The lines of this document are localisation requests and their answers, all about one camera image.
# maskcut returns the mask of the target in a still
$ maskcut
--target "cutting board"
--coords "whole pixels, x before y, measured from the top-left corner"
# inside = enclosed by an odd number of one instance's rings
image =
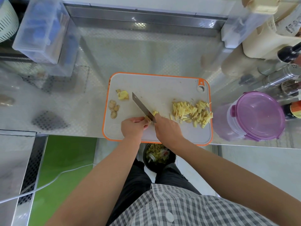
[[[129,100],[120,101],[116,90],[126,90]],[[115,73],[109,80],[106,110],[103,118],[103,136],[112,141],[121,141],[121,122],[131,117],[145,116],[142,110],[132,99],[132,92],[142,101],[150,112],[157,110],[161,116],[169,118],[172,113],[173,101],[188,101],[193,105],[199,100],[210,101],[210,87],[206,80],[201,78],[152,75],[140,73]],[[110,100],[115,100],[120,105],[117,118],[111,119],[108,108]],[[183,136],[198,146],[208,145],[213,137],[212,121],[201,128],[193,127],[192,123],[183,121],[180,124]],[[143,143],[160,143],[156,137],[154,125],[144,131]]]

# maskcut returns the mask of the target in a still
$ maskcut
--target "person's left hand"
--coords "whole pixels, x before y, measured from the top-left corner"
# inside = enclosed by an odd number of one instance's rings
[[[132,117],[121,122],[121,132],[124,137],[134,137],[141,140],[143,131],[148,128],[149,121],[144,117]]]

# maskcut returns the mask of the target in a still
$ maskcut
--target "checkered shirt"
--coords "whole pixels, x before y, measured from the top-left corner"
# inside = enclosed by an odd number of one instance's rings
[[[152,184],[111,226],[123,225],[276,225],[242,205],[215,196]]]

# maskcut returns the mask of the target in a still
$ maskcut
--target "hand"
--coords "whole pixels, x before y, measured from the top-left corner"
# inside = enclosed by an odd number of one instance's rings
[[[144,117],[132,117],[121,122],[121,132],[124,137],[139,138],[141,140],[143,131],[148,128],[149,121]]]
[[[173,150],[177,143],[184,139],[179,124],[161,117],[158,113],[155,115],[155,118],[155,129],[158,140],[168,149]]]

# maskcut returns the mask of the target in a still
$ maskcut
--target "jeans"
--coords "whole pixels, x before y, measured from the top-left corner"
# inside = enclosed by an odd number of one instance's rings
[[[168,164],[161,173],[156,175],[155,183],[184,188],[201,195],[174,163]],[[144,171],[144,163],[135,159],[106,225],[112,224],[135,200],[150,190],[151,184],[151,179]]]

